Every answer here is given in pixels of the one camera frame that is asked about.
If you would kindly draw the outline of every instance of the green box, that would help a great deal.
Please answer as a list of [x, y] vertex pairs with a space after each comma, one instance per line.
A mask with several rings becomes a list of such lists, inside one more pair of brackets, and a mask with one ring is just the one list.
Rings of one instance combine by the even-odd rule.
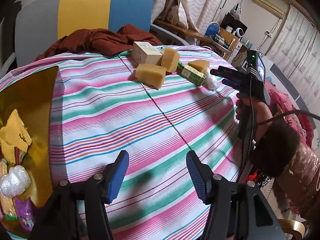
[[205, 74], [197, 71], [195, 68], [189, 65], [183, 66], [179, 64], [179, 67], [182, 68], [181, 76], [197, 86], [201, 86], [207, 77]]

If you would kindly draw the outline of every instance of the screw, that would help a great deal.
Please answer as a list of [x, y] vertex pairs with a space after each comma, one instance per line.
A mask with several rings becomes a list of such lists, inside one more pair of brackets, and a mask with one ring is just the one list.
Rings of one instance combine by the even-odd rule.
[[100, 180], [100, 179], [103, 178], [103, 175], [102, 175], [101, 173], [97, 173], [97, 174], [95, 174], [95, 175], [93, 176], [93, 178], [96, 179], [96, 180]]
[[255, 184], [252, 180], [248, 180], [248, 181], [247, 181], [247, 185], [248, 185], [249, 187], [254, 187], [256, 184]]
[[60, 185], [66, 186], [66, 185], [68, 185], [68, 181], [66, 179], [62, 180], [62, 181], [60, 181]]
[[222, 176], [220, 174], [214, 174], [213, 178], [216, 179], [216, 180], [221, 180]]

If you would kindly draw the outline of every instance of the snack bag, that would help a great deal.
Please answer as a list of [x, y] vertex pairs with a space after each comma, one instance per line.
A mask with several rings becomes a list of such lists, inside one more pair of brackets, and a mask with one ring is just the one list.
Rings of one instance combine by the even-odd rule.
[[14, 197], [14, 204], [16, 206], [22, 228], [26, 231], [31, 231], [35, 224], [33, 213], [36, 209], [36, 206], [31, 201], [30, 197], [26, 202], [22, 202], [18, 197]]

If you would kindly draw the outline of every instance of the wall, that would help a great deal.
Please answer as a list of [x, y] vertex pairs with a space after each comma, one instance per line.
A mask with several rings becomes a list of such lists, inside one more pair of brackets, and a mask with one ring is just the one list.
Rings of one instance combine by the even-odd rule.
[[[233, 8], [236, 3], [241, 0], [227, 0], [225, 7], [220, 11], [217, 22], [221, 22], [224, 15]], [[269, 0], [274, 3], [284, 11], [288, 10], [288, 4], [284, 0]], [[243, 40], [249, 40], [252, 43], [252, 48], [256, 49], [262, 42], [265, 37], [265, 31], [271, 31], [273, 26], [278, 21], [278, 18], [273, 14], [269, 13], [260, 6], [254, 4], [252, 0], [243, 0], [241, 7], [241, 19], [247, 27]], [[277, 28], [272, 34], [272, 38], [268, 38], [263, 48], [261, 49], [262, 53], [266, 53], [274, 35], [276, 34], [282, 20], [280, 20]]]

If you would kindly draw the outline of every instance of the person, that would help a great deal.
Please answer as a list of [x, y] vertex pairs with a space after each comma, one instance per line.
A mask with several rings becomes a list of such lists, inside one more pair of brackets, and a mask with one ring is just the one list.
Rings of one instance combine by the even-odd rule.
[[[242, 105], [250, 106], [249, 98], [236, 102], [236, 119], [241, 120]], [[269, 107], [255, 98], [256, 121], [272, 118]], [[302, 143], [297, 132], [283, 118], [257, 127], [256, 148], [250, 152], [250, 161], [278, 185], [297, 207], [302, 218], [313, 225], [307, 239], [319, 239], [320, 225], [320, 161], [313, 150]]]

